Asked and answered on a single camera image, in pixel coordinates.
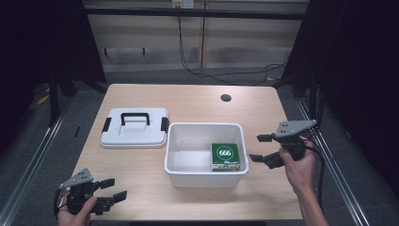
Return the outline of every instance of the black cable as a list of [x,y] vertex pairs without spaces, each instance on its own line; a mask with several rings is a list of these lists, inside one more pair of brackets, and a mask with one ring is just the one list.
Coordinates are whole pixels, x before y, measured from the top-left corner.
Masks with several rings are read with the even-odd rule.
[[263,83],[264,81],[267,80],[267,72],[273,71],[275,69],[277,69],[278,67],[281,66],[285,66],[286,63],[282,63],[282,64],[269,64],[267,65],[264,70],[262,71],[257,71],[257,72],[238,72],[238,73],[216,73],[216,74],[208,74],[208,73],[195,73],[193,72],[187,65],[187,62],[185,61],[185,56],[184,56],[184,45],[183,45],[183,37],[182,37],[182,19],[181,17],[178,17],[178,24],[179,24],[179,41],[180,41],[180,57],[181,57],[181,62],[183,67],[191,74],[194,74],[195,76],[201,77],[201,78],[214,78],[217,81],[229,84],[229,85],[233,85],[233,86],[240,86],[240,84],[234,84],[232,82],[228,82],[226,80],[220,79],[218,78],[218,76],[222,76],[222,75],[233,75],[233,74],[256,74],[256,73],[264,73],[265,77],[262,81],[256,83],[256,84],[252,84],[250,86],[259,86],[261,85],[261,83]]
[[57,203],[58,203],[58,197],[59,197],[59,194],[61,193],[61,191],[62,191],[61,189],[58,189],[56,191],[56,193],[54,194],[53,212],[54,212],[54,217],[56,217],[56,218],[58,218],[57,215],[59,212],[59,207],[58,207]]
[[[318,145],[310,140],[307,139],[307,141],[312,142],[314,145],[316,145],[318,147]],[[317,182],[317,202],[319,202],[320,208],[322,210],[322,212],[324,213],[324,208],[323,208],[323,200],[322,200],[322,193],[323,193],[323,180],[324,180],[324,171],[325,171],[325,167],[326,167],[326,160],[324,159],[324,157],[322,156],[322,154],[314,148],[308,147],[308,146],[304,146],[304,149],[310,150],[314,153],[317,153],[317,155],[319,156],[319,160],[320,160],[320,171],[319,171],[319,179]]]

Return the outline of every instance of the white lid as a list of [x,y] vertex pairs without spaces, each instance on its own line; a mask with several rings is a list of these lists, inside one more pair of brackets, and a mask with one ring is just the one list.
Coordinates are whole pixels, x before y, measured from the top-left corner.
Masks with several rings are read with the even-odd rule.
[[105,148],[162,148],[167,130],[164,108],[114,108],[104,123],[101,144]]

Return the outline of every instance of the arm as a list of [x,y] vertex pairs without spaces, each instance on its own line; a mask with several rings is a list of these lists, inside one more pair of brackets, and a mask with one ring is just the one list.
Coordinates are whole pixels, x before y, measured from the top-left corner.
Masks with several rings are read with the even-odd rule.
[[[305,140],[308,147],[311,142]],[[302,217],[308,226],[328,226],[328,222],[317,202],[313,192],[312,178],[314,174],[314,155],[310,150],[305,151],[305,156],[294,161],[287,150],[280,149],[279,155],[284,161],[288,181],[297,195]]]

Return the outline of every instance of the wooden table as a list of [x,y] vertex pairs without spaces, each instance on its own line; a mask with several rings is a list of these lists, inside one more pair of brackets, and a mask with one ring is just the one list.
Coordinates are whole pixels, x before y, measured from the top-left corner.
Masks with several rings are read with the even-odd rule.
[[[221,95],[231,101],[223,102]],[[96,191],[112,196],[128,190],[127,199],[104,220],[266,220],[299,219],[299,205],[284,168],[269,169],[249,162],[249,172],[236,188],[183,188],[172,186],[164,170],[162,149],[104,149],[101,134],[112,108],[164,107],[170,123],[183,121],[235,122],[244,131],[247,153],[269,154],[277,142],[260,143],[256,136],[276,132],[286,121],[273,88],[182,85],[112,85],[88,135],[74,170],[88,168],[95,181],[115,178],[116,184]]]

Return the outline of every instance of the robotic arm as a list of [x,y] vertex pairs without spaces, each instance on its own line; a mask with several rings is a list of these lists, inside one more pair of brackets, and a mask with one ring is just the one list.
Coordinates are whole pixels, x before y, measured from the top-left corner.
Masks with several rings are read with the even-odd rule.
[[[61,184],[55,194],[54,214],[58,214],[61,191],[66,191],[69,187],[70,192],[67,196],[67,205],[71,214],[78,214],[85,202],[93,196],[93,193],[98,189],[105,189],[115,184],[115,179],[108,179],[101,182],[94,182],[88,169],[82,169],[75,174],[71,179]],[[109,211],[111,206],[117,202],[126,200],[127,191],[113,195],[113,197],[98,197],[96,205],[90,211],[96,215],[102,215],[104,211]]]
[[[282,121],[276,133],[271,135],[258,135],[260,142],[271,142],[276,140],[281,147],[288,150],[294,161],[303,158],[305,154],[305,143],[299,136],[304,132],[309,132],[317,121]],[[267,156],[260,154],[250,154],[249,157],[253,162],[263,162],[270,169],[284,166],[284,162],[279,156],[279,152],[272,153]]]

